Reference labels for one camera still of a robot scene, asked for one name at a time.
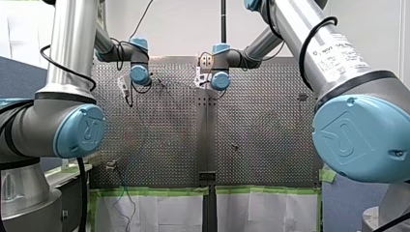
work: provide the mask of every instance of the white wall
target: white wall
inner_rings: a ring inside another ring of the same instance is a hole
[[[107,31],[127,40],[149,0],[106,0]],[[227,0],[227,42],[244,48],[266,27],[260,14],[245,9],[243,0]],[[220,0],[155,0],[138,36],[145,37],[150,55],[197,55],[220,42]],[[280,56],[291,56],[285,48]]]
[[[375,69],[410,75],[410,3],[406,0],[329,0],[325,13]],[[111,37],[127,40],[149,0],[106,0]],[[0,1],[0,55],[46,67],[38,50],[49,43],[53,8],[42,2]],[[243,0],[227,0],[227,39],[244,48],[265,28]],[[137,35],[154,56],[197,55],[220,41],[220,0],[154,0]],[[279,56],[291,56],[285,48]],[[404,78],[410,84],[410,78]]]
[[[0,1],[0,56],[46,68],[39,50],[50,44],[53,18],[43,2]]]

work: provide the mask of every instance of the white cloth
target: white cloth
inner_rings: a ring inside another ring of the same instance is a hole
[[[202,232],[203,196],[132,196],[135,207],[119,198],[97,198],[95,231]]]
[[[219,232],[315,232],[317,194],[251,191],[218,195]]]

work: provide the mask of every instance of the pegboard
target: pegboard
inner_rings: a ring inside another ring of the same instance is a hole
[[[147,94],[133,91],[132,108],[117,87],[117,78],[129,74],[130,64],[121,71],[116,64],[94,65],[98,83],[94,96],[107,128],[100,148],[102,164],[91,172],[92,188],[118,187],[123,182],[144,187],[198,185],[195,64],[194,57],[151,59],[153,87]],[[113,160],[118,161],[119,173],[105,170]]]
[[[295,60],[230,73],[217,106],[217,185],[313,187],[322,166],[311,139],[316,99]]]
[[[161,83],[145,95],[134,93],[133,108],[117,87],[129,64],[120,72],[116,64],[95,64],[99,86],[94,95],[107,129],[102,164],[91,172],[92,188],[124,182],[197,187],[204,166],[216,171],[217,185],[314,187],[322,165],[311,140],[315,98],[295,60],[276,58],[247,72],[231,69],[226,94],[206,104],[198,98],[203,90],[193,86],[196,62],[196,57],[151,59],[150,72]],[[203,135],[211,142],[203,145]],[[105,169],[113,160],[121,175]]]

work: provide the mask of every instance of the blue joint cap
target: blue joint cap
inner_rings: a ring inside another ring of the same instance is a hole
[[[213,89],[222,91],[229,87],[230,78],[227,72],[217,72],[211,80],[211,86]]]
[[[102,56],[100,55],[100,53],[97,50],[94,53],[96,54],[96,57],[99,61],[104,62],[104,59],[102,58]]]
[[[150,75],[147,69],[141,65],[131,67],[130,78],[137,85],[147,85],[150,82]]]
[[[245,7],[251,12],[257,11],[261,2],[261,0],[244,0]]]
[[[358,182],[410,180],[410,116],[388,101],[344,95],[326,102],[313,120],[322,160]]]
[[[15,99],[0,99],[0,106],[6,106],[6,105],[8,105],[10,103],[13,103],[13,102],[20,102],[20,101],[25,101],[25,100],[28,100],[28,99],[18,99],[18,98],[15,98]]]
[[[227,43],[217,43],[212,47],[212,54],[217,55],[230,49],[230,45]]]
[[[105,118],[94,104],[83,104],[60,124],[54,136],[54,153],[62,159],[94,153],[103,140]]]
[[[148,51],[148,42],[144,38],[133,37],[133,38],[130,38],[129,42],[131,44],[137,45],[143,48],[144,50]]]

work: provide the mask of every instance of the wire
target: wire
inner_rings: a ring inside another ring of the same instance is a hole
[[[118,61],[117,61],[117,71],[120,71],[123,69],[124,67],[124,61],[125,61],[125,56],[126,56],[126,52],[123,48],[123,46],[121,45],[121,42],[119,42],[117,39],[115,38],[110,38],[112,41],[116,42],[117,44],[114,45],[115,49],[117,50],[117,57],[118,57]]]
[[[374,232],[383,232],[386,231],[390,228],[392,228],[393,226],[396,226],[402,222],[404,222],[405,220],[410,219],[410,212],[408,212],[405,215],[402,215],[392,221],[390,221],[389,223],[382,225],[380,228],[376,229]]]
[[[226,91],[227,91],[227,90],[223,90],[223,91],[222,91],[222,94],[221,94],[220,96],[218,96],[217,98],[213,98],[213,97],[211,97],[209,94],[208,94],[208,97],[209,97],[210,99],[214,100],[214,101],[218,101],[218,100],[220,100],[221,98],[223,98],[223,96],[225,96]]]
[[[81,179],[81,220],[79,222],[78,232],[86,231],[87,223],[87,174],[85,173],[84,160],[82,158],[77,158],[79,176]]]
[[[136,31],[137,31],[138,28],[139,28],[139,25],[141,25],[142,20],[144,19],[145,15],[146,15],[147,12],[148,12],[148,9],[150,9],[150,6],[151,6],[151,4],[152,4],[153,2],[154,2],[154,0],[151,0],[150,3],[148,3],[148,6],[147,6],[147,8],[145,9],[144,14],[142,15],[141,19],[139,19],[138,25],[136,25],[135,30],[133,31],[133,33],[132,33],[132,35],[130,36],[130,38],[132,38],[132,37],[135,35]]]
[[[266,0],[266,15],[268,17],[269,27],[271,28],[271,31],[272,33],[274,33],[275,36],[283,40],[283,37],[278,33],[278,31],[274,27],[274,22],[272,21],[270,10],[271,10],[271,0]]]
[[[305,39],[304,43],[302,44],[301,47],[301,53],[299,54],[299,71],[301,73],[301,77],[302,80],[304,81],[305,85],[310,89],[311,86],[308,83],[308,79],[306,77],[305,74],[305,58],[308,52],[308,45],[310,44],[311,40],[314,38],[314,36],[316,35],[316,33],[325,25],[328,25],[329,23],[331,23],[331,21],[333,22],[333,24],[336,26],[337,25],[337,17],[335,16],[329,16],[326,17],[325,19],[323,19],[319,24],[317,24],[316,26],[314,26],[310,32],[307,35],[307,38]]]
[[[123,175],[121,174],[121,171],[118,169],[118,167],[116,167],[115,170],[117,171],[118,177],[120,178],[120,181],[121,181],[121,183],[122,183],[122,185],[123,185],[123,191],[121,192],[120,197],[115,201],[115,203],[112,204],[112,207],[117,211],[117,213],[118,213],[121,217],[123,217],[123,218],[125,218],[125,219],[127,220],[126,232],[129,232],[130,229],[131,229],[132,218],[133,218],[133,216],[134,216],[135,213],[136,213],[136,205],[135,205],[135,202],[134,202],[134,201],[132,200],[132,198],[131,198],[130,192],[129,192],[129,190],[128,190],[128,186],[127,186],[126,183],[125,183],[125,176],[123,177]],[[132,203],[132,205],[133,205],[133,211],[132,211],[132,215],[131,215],[130,217],[128,217],[128,216],[126,216],[126,215],[123,215],[123,214],[117,209],[117,207],[116,207],[116,205],[117,205],[117,204],[120,202],[120,200],[123,198],[124,193],[127,194],[129,200],[131,201],[131,203]]]
[[[75,71],[72,71],[72,70],[70,70],[69,68],[64,67],[64,66],[58,64],[57,62],[53,61],[50,57],[48,57],[47,55],[45,55],[45,54],[44,54],[44,51],[47,50],[47,49],[49,49],[50,47],[51,47],[51,45],[47,45],[47,46],[43,47],[42,49],[40,49],[40,54],[43,56],[43,58],[44,58],[46,61],[48,61],[49,63],[51,63],[51,64],[54,65],[55,67],[59,68],[60,70],[63,70],[63,71],[65,71],[65,72],[67,72],[67,73],[71,73],[71,74],[77,75],[77,76],[79,76],[79,77],[81,77],[81,78],[83,78],[83,79],[85,79],[85,80],[90,81],[90,82],[93,84],[93,86],[91,87],[90,91],[93,91],[93,90],[97,87],[96,81],[93,80],[91,77],[86,76],[86,75],[83,75],[83,74],[78,73],[78,72],[75,72]]]
[[[128,105],[130,108],[132,108],[132,106],[133,106],[133,92],[132,92],[132,88],[130,89],[130,96],[131,96],[131,102],[129,102],[128,97],[126,97],[126,102],[127,102],[127,105]]]
[[[275,57],[277,57],[277,55],[280,54],[280,52],[283,50],[283,47],[284,47],[284,42],[282,42],[282,45],[281,45],[280,49],[277,51],[277,53],[275,53],[275,55],[273,55],[271,57],[264,58],[264,59],[262,59],[262,61],[269,61],[269,60],[274,59]]]
[[[237,49],[233,49],[231,48],[231,50],[236,51],[239,54],[239,66],[242,67],[242,63],[245,64],[245,68],[241,68],[242,71],[246,72],[249,70],[249,66],[248,66],[248,61],[247,59],[244,58],[244,54],[242,54],[242,52],[240,50]]]
[[[133,88],[133,90],[135,90],[135,92],[136,93],[138,93],[138,94],[146,94],[146,93],[148,93],[148,92],[150,92],[150,90],[152,89],[152,87],[153,87],[153,81],[151,81],[151,84],[148,86],[148,89],[146,89],[145,91],[138,91],[136,88],[135,88],[135,86],[132,84],[132,88]]]

